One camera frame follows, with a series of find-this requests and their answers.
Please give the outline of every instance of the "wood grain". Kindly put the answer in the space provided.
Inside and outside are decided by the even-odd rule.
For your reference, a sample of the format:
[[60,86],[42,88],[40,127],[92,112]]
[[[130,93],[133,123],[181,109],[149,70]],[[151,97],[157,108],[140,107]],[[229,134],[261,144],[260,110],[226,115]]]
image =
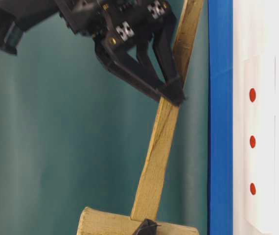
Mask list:
[[[141,222],[130,217],[96,211],[86,207],[80,218],[77,235],[131,235]],[[199,235],[196,228],[160,223],[157,235]]]
[[[186,80],[203,2],[204,0],[185,0],[180,18],[173,53],[183,83]],[[161,98],[135,196],[132,220],[156,220],[178,114],[179,107]]]

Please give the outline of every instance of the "wooden stick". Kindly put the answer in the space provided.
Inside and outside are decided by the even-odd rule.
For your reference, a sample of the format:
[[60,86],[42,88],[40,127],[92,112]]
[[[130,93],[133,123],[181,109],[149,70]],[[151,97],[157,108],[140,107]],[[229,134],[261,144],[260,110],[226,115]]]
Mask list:
[[[77,235],[131,235],[141,222],[130,217],[96,211],[86,207],[80,218]],[[157,235],[199,235],[196,228],[160,223]]]
[[[174,43],[174,58],[183,83],[186,80],[199,16],[204,0],[185,0]],[[163,191],[164,176],[179,108],[161,98],[144,169],[131,213],[131,219],[156,220]]]

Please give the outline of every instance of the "teal wall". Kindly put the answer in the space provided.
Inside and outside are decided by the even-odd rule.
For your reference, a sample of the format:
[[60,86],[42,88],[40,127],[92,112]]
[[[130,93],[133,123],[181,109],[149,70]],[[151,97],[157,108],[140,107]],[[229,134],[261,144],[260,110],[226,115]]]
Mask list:
[[[172,0],[180,14],[183,0]],[[158,220],[207,233],[208,9],[195,40]],[[0,234],[75,234],[85,206],[130,214],[158,104],[55,16],[0,52]]]

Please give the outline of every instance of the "blue stripe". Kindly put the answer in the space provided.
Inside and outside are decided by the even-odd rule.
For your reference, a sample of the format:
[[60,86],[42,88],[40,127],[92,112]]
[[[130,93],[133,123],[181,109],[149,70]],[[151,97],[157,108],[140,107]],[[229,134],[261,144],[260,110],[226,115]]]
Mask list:
[[233,234],[233,1],[209,0],[209,234]]

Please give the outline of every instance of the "red button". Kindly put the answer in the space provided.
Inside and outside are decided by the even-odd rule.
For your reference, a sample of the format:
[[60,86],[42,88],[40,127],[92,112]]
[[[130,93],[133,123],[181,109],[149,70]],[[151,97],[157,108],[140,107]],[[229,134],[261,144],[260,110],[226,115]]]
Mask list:
[[254,102],[256,100],[256,91],[254,88],[251,88],[251,90],[249,91],[249,99],[251,100],[251,102]]
[[251,183],[251,194],[255,195],[256,194],[256,187],[253,183]]
[[251,136],[250,144],[251,144],[251,147],[252,147],[252,148],[255,148],[255,146],[256,146],[256,139],[255,139],[254,136]]

